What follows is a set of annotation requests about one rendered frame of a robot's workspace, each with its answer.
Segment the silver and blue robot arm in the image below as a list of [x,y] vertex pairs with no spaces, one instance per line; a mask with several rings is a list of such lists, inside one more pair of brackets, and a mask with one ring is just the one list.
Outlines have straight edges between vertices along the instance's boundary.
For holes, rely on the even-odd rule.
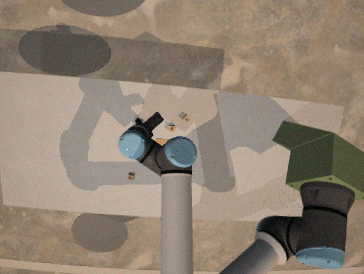
[[[123,156],[162,178],[161,274],[193,274],[191,178],[197,149],[183,136],[171,138],[163,146],[151,139],[149,133],[163,120],[156,112],[142,125],[131,126],[118,146]],[[307,265],[340,269],[354,191],[336,183],[312,181],[301,185],[300,195],[302,217],[262,219],[256,241],[219,274],[267,274],[291,256]]]

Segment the orange square mat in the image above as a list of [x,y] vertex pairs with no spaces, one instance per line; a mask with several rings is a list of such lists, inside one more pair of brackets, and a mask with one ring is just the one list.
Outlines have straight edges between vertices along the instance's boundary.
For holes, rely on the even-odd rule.
[[156,138],[156,142],[158,144],[160,144],[161,146],[163,146],[169,139],[157,139]]

